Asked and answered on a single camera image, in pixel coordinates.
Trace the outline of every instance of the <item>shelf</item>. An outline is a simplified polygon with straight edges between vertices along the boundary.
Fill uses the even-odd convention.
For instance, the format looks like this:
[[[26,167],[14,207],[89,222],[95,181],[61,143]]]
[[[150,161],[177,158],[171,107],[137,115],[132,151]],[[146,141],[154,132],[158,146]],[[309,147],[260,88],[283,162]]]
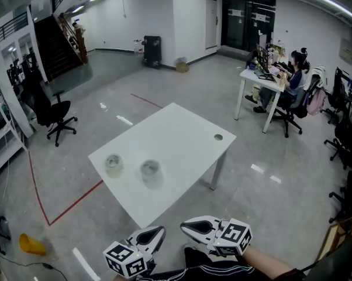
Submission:
[[[0,139],[4,137],[4,135],[9,132],[11,123],[7,123],[1,130],[0,130]]]
[[[0,150],[0,168],[21,148],[22,148],[22,143],[18,141],[15,137],[12,138],[8,142],[8,148],[4,146]]]

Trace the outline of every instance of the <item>desk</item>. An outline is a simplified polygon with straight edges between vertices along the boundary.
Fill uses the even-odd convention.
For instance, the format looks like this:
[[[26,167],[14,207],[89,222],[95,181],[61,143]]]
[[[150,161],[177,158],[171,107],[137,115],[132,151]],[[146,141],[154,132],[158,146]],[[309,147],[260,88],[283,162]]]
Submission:
[[[258,83],[260,84],[262,87],[267,87],[271,90],[273,90],[274,92],[276,92],[276,96],[275,96],[275,100],[272,104],[271,110],[270,110],[270,114],[268,115],[267,121],[265,122],[264,128],[263,128],[263,132],[266,133],[268,126],[271,122],[272,116],[274,115],[276,106],[277,106],[277,101],[279,100],[280,97],[280,93],[284,91],[285,86],[283,85],[282,87],[277,83],[277,82],[273,82],[270,80],[264,80],[264,79],[259,79],[258,76],[255,75],[253,70],[249,70],[249,69],[245,69],[244,71],[242,71],[242,73],[240,74],[241,79],[241,86],[240,86],[240,93],[239,93],[239,97],[237,100],[237,106],[236,106],[236,111],[234,113],[234,119],[238,120],[239,119],[239,114],[240,114],[240,108],[241,108],[241,102],[242,102],[242,98],[244,95],[244,89],[245,89],[245,83],[246,80],[252,81],[254,83]]]
[[[215,135],[222,135],[221,140]],[[226,151],[236,136],[177,104],[170,104],[89,155],[111,193],[144,228],[177,201],[216,161],[211,189],[218,183]],[[123,159],[115,179],[104,168],[111,154]],[[163,179],[145,183],[140,165],[160,163]]]

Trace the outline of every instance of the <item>cable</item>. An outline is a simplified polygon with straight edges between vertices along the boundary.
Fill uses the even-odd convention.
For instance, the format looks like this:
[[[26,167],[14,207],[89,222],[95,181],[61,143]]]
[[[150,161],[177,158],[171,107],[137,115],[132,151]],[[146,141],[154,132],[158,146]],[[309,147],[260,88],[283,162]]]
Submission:
[[[7,144],[7,137],[6,137],[6,134],[5,134],[5,141],[6,141],[6,151],[8,150],[8,144]],[[5,194],[6,194],[6,191],[7,191],[7,186],[8,186],[8,176],[10,175],[10,158],[7,160],[7,178],[6,178],[6,187],[5,187],[5,190],[3,192],[3,196],[2,196],[2,200],[0,202],[0,209],[1,209],[1,205],[2,205],[2,202],[5,198]]]
[[[57,272],[59,272],[59,273],[63,276],[63,278],[64,278],[65,281],[68,281],[67,278],[65,277],[64,273],[62,273],[60,270],[56,269],[54,266],[49,265],[48,263],[45,263],[45,262],[33,262],[33,263],[28,264],[28,265],[23,265],[23,264],[21,264],[21,263],[17,263],[17,262],[15,262],[15,261],[12,261],[12,260],[9,260],[9,259],[7,259],[7,258],[4,258],[2,255],[0,255],[0,258],[6,260],[6,261],[8,261],[8,262],[14,263],[14,264],[16,264],[16,265],[24,266],[25,268],[26,268],[27,266],[31,266],[31,265],[43,265],[43,267],[46,268],[46,269],[50,269],[50,270],[53,269],[53,270],[56,270]]]

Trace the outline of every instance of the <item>person sitting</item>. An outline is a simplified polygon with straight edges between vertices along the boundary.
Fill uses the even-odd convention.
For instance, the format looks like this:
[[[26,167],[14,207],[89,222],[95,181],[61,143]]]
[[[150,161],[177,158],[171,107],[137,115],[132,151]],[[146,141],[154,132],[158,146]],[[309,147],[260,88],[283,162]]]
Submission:
[[[291,66],[294,69],[293,73],[290,73],[288,70],[284,69],[280,64],[277,67],[285,72],[288,76],[289,81],[285,84],[285,91],[280,94],[279,102],[281,104],[292,104],[297,96],[299,86],[301,85],[302,80],[302,70],[309,69],[309,63],[306,61],[304,54],[293,51],[291,54]],[[261,106],[254,107],[256,113],[265,113],[268,103],[270,103],[271,98],[275,95],[275,92],[263,87],[260,90],[259,96],[261,101]]]

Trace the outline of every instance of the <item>metal shelving unit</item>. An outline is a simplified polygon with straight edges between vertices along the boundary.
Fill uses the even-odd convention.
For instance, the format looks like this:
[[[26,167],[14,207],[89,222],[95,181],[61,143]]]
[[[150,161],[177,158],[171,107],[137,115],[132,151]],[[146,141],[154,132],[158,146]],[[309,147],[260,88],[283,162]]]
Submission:
[[[23,133],[20,128],[16,128],[15,120],[10,111],[9,118],[6,116],[2,107],[3,105],[6,104],[0,90],[0,114],[6,122],[6,124],[0,129],[0,168],[21,148],[27,151],[24,144]]]

